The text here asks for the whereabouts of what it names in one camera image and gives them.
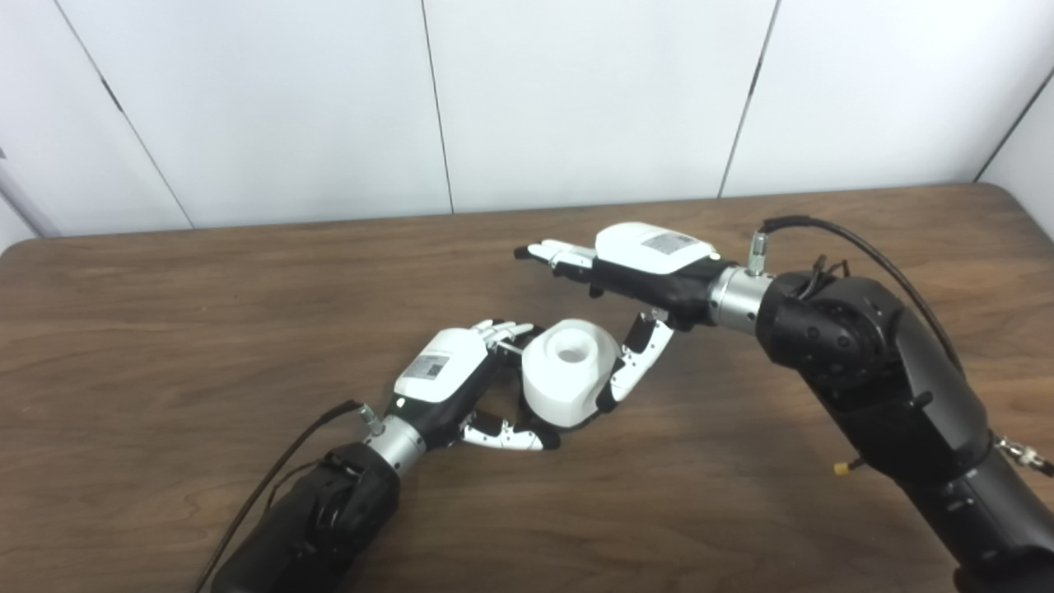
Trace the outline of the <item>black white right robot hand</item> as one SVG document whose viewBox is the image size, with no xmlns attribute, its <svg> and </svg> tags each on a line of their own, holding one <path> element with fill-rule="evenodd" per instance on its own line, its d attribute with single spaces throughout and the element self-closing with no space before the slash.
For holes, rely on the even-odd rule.
<svg viewBox="0 0 1054 593">
<path fill-rule="evenodd" d="M 596 395 L 599 413 L 611 413 L 655 365 L 674 338 L 695 327 L 715 327 L 711 293 L 734 260 L 707 241 L 662 226 L 622 222 L 596 234 L 592 248 L 546 239 L 515 248 L 516 259 L 533 259 L 590 289 L 647 308 L 635 319 L 617 355 L 609 383 Z"/>
</svg>

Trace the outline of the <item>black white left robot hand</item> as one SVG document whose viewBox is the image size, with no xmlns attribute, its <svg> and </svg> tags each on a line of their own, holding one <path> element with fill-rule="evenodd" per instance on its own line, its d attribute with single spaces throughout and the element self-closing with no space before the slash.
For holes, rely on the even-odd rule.
<svg viewBox="0 0 1054 593">
<path fill-rule="evenodd" d="M 384 437 L 418 453 L 456 443 L 509 451 L 555 451 L 561 437 L 526 420 L 479 410 L 504 371 L 522 371 L 525 345 L 541 328 L 514 320 L 482 320 L 445 328 L 403 369 L 385 409 Z"/>
</svg>

